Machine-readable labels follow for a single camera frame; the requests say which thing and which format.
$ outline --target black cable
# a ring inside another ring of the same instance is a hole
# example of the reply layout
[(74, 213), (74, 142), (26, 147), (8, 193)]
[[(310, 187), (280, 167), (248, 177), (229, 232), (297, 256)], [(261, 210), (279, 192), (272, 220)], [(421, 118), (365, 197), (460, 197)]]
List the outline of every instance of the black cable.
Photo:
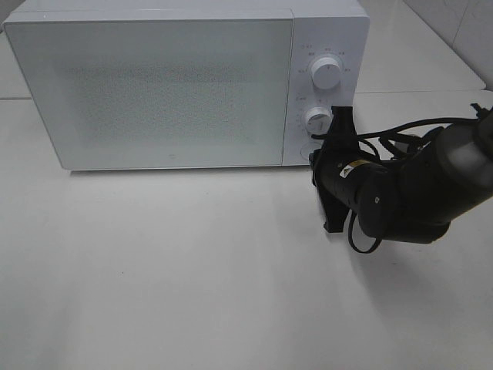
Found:
[[(428, 125), (442, 125), (442, 124), (452, 124), (452, 125), (469, 125), (476, 123), (478, 120), (475, 118), (459, 118), (459, 117), (443, 117), (443, 118), (431, 118), (431, 119), (421, 119), (419, 121), (405, 123), (394, 127), (393, 129), (386, 129), (384, 131), (377, 131), (376, 133), (363, 133), (357, 135), (358, 139), (371, 139), (374, 137), (380, 137), (384, 135), (389, 135), (392, 133), (399, 133), (400, 131), (413, 129), (415, 127), (428, 126)], [(322, 135), (312, 135), (311, 137), (316, 140), (325, 140), (329, 137), (337, 137), (337, 134), (322, 134)]]
[(378, 160), (378, 163), (380, 163), (382, 161), (380, 159), (380, 153), (378, 152), (378, 149), (376, 148), (375, 145), (373, 145), (372, 143), (370, 143), (368, 140), (365, 140), (365, 139), (358, 139), (357, 141), (359, 141), (360, 143), (363, 143), (364, 145), (368, 146), (373, 151), (376, 159)]
[(356, 220), (356, 212), (353, 210), (351, 211), (351, 219), (349, 220), (349, 230), (347, 231), (347, 239), (349, 240), (349, 245), (351, 248), (353, 248), (357, 253), (362, 253), (362, 254), (370, 254), (373, 253), (377, 250), (378, 246), (380, 246), (380, 243), (382, 242), (381, 239), (375, 239), (375, 242), (372, 244), (370, 249), (366, 251), (362, 251), (358, 247), (356, 247), (356, 244), (354, 244), (353, 240), (353, 227), (354, 227), (354, 221)]

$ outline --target table surface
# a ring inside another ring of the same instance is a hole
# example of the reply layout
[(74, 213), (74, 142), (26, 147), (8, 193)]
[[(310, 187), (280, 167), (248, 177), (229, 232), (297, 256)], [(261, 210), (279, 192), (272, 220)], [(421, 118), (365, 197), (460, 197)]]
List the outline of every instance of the table surface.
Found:
[[(485, 83), (401, 0), (361, 0), (371, 19), (359, 93), (481, 90)], [(0, 99), (30, 97), (0, 34)]]
[[(361, 132), (493, 92), (357, 94)], [(306, 167), (70, 173), (0, 101), (0, 368), (489, 370), (493, 204), (362, 256)]]

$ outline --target microwave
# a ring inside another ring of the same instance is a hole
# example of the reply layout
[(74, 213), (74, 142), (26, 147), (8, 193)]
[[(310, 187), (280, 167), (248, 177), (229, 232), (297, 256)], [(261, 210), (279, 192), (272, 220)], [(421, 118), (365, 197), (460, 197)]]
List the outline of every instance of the microwave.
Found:
[(67, 170), (307, 165), (368, 26), (356, 0), (27, 0), (3, 23)]

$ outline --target timer knob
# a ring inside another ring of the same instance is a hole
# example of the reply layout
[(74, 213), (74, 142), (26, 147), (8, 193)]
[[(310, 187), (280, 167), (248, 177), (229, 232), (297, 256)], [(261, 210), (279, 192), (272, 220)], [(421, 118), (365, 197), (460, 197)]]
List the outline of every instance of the timer knob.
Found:
[(329, 109), (316, 106), (305, 113), (304, 122), (309, 133), (320, 135), (329, 130), (332, 114)]
[(329, 90), (340, 82), (342, 62), (335, 55), (323, 56), (316, 59), (311, 67), (311, 79), (314, 85), (322, 90)]

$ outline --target microwave door window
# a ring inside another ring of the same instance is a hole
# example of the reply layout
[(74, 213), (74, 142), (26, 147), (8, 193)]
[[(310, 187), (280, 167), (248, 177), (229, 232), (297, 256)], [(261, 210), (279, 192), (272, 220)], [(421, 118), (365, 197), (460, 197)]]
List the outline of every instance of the microwave door window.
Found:
[(281, 164), (291, 20), (10, 27), (65, 168)]

